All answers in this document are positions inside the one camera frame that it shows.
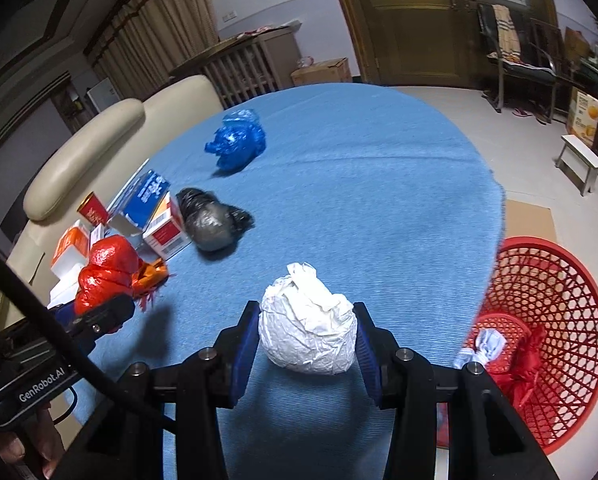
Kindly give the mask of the person left hand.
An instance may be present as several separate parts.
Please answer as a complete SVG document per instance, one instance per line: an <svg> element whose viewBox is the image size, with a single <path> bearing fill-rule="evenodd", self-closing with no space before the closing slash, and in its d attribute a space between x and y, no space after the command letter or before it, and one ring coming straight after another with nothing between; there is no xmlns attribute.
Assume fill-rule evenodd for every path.
<svg viewBox="0 0 598 480"><path fill-rule="evenodd" d="M42 478L50 479L60 460L64 457L66 448L57 430L50 404L46 403L32 418L26 427L29 440L43 457ZM13 432L0 432L0 458L6 464L20 463L26 457L26 446Z"/></svg>

